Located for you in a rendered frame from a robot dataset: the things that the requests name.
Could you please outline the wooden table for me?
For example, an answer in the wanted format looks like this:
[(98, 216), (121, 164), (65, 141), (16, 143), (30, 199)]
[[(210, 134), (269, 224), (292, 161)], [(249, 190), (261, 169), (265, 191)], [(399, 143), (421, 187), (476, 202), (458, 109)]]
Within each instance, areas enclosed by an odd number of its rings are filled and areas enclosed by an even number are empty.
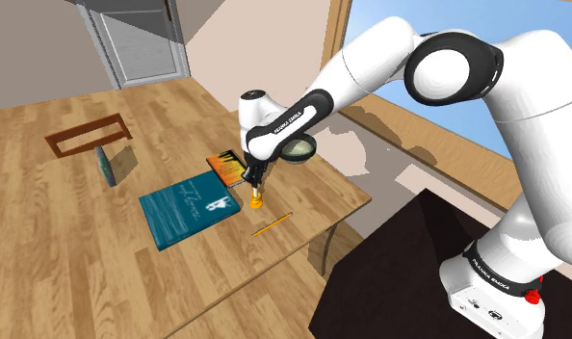
[(139, 198), (205, 172), (208, 156), (237, 145), (237, 119), (125, 119), (132, 139), (106, 151), (129, 172), (112, 188), (92, 152), (58, 159), (44, 139), (84, 115), (0, 111), (0, 339), (162, 338), (369, 201), (321, 158), (279, 163), (262, 208), (239, 185), (237, 215), (159, 251)]

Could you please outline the upright teal book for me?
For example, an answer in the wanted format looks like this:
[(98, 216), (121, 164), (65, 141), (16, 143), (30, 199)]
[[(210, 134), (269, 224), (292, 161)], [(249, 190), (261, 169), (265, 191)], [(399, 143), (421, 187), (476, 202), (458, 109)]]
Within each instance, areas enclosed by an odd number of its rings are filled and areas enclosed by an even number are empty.
[(106, 183), (108, 184), (109, 187), (114, 187), (117, 184), (117, 181), (116, 181), (115, 176), (113, 174), (111, 163), (110, 163), (108, 157), (106, 156), (103, 148), (101, 146), (96, 146), (94, 148), (94, 153), (95, 153), (97, 164), (99, 166), (99, 169), (100, 169)]

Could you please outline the yellow pencil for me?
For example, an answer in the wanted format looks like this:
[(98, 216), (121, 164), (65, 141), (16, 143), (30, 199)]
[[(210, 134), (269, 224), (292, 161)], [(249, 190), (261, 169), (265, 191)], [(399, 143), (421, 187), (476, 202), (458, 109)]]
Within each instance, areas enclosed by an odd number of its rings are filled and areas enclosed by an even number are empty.
[(285, 214), (284, 216), (282, 216), (282, 217), (276, 219), (275, 221), (273, 221), (273, 222), (271, 222), (271, 223), (269, 223), (269, 224), (267, 224), (267, 225), (265, 225), (265, 226), (259, 228), (258, 230), (254, 231), (254, 232), (251, 234), (251, 237), (256, 237), (256, 236), (262, 234), (263, 232), (265, 232), (265, 231), (271, 229), (272, 227), (274, 227), (274, 226), (280, 224), (281, 222), (284, 222), (284, 221), (288, 220), (289, 218), (291, 218), (291, 217), (293, 216), (293, 214), (294, 214), (293, 212), (289, 212), (289, 213)]

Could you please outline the dark bowl with pale inside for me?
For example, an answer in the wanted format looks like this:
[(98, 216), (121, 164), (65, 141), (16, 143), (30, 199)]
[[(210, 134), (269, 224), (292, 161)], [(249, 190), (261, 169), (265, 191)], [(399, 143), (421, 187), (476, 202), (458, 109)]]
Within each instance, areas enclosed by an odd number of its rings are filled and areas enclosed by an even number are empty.
[(292, 139), (283, 147), (280, 158), (289, 164), (299, 165), (312, 158), (316, 151), (316, 140), (308, 134), (303, 134)]

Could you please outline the large teal book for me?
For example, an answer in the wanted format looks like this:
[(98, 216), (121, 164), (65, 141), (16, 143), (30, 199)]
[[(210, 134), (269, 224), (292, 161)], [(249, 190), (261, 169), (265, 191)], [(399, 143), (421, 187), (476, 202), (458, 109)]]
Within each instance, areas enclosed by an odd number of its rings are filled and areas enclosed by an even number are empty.
[(139, 202), (159, 251), (241, 211), (212, 170), (141, 196)]

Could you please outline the wood-framed window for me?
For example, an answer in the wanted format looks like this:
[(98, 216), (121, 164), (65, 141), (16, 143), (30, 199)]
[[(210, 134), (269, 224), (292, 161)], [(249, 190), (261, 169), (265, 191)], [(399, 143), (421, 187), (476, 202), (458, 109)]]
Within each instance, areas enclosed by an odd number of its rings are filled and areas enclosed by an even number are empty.
[[(488, 42), (535, 29), (559, 33), (572, 47), (572, 2), (562, 0), (328, 0), (322, 59), (389, 15), (421, 33), (460, 28)], [(483, 102), (430, 108), (394, 82), (342, 112), (377, 137), (445, 175), (499, 210), (521, 187), (505, 143)]]

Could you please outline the brown wooden chair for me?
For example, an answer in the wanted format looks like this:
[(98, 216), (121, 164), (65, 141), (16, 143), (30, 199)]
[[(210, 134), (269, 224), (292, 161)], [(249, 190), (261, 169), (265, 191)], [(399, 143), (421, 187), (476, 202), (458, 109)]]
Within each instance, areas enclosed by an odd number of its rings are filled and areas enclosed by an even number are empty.
[[(59, 146), (58, 146), (58, 143), (60, 143), (60, 142), (67, 141), (69, 139), (75, 138), (75, 137), (80, 136), (80, 135), (84, 135), (84, 134), (89, 133), (91, 131), (101, 129), (102, 127), (109, 126), (112, 124), (118, 124), (120, 127), (120, 130), (113, 133), (113, 134), (110, 134), (108, 136), (96, 139), (96, 140), (88, 142), (88, 143), (84, 143), (82, 145), (78, 145), (76, 147), (73, 147), (73, 148), (65, 150), (65, 151), (61, 151)], [(50, 134), (50, 135), (44, 137), (47, 144), (50, 146), (51, 150), (53, 151), (53, 153), (58, 158), (64, 158), (67, 156), (71, 156), (71, 155), (79, 154), (79, 153), (82, 153), (85, 151), (89, 151), (89, 150), (94, 149), (97, 146), (103, 146), (105, 144), (118, 141), (122, 138), (125, 138), (127, 140), (131, 140), (132, 135), (129, 132), (127, 125), (125, 124), (124, 120), (122, 119), (122, 117), (119, 113), (116, 113), (116, 114), (113, 114), (113, 115), (110, 115), (107, 117), (102, 117), (102, 118), (99, 118), (99, 119), (96, 119), (93, 121), (89, 121), (89, 122), (80, 124), (78, 126), (74, 126), (74, 127), (68, 128), (66, 130), (63, 130), (63, 131), (60, 131), (57, 133), (53, 133), (53, 134)]]

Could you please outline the orange book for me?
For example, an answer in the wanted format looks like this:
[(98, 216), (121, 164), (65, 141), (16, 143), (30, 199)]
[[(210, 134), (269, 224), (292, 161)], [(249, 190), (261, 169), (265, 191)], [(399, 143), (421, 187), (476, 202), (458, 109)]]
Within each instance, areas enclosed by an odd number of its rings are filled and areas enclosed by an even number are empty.
[(232, 149), (207, 157), (206, 162), (227, 188), (245, 181), (243, 174), (247, 167)]

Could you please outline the dark robot stand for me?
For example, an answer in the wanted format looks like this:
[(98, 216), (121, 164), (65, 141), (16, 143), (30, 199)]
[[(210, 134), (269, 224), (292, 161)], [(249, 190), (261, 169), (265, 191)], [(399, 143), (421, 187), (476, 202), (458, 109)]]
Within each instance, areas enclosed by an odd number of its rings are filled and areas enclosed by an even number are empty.
[(315, 339), (494, 339), (448, 302), (438, 269), (487, 231), (423, 190), (333, 268)]

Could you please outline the grey door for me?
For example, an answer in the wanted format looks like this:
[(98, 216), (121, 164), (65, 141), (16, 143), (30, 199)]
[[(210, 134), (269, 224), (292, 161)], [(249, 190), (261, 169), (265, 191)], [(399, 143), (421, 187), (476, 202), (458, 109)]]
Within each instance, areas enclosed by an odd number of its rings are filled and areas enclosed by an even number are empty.
[(75, 0), (117, 90), (189, 77), (175, 0)]

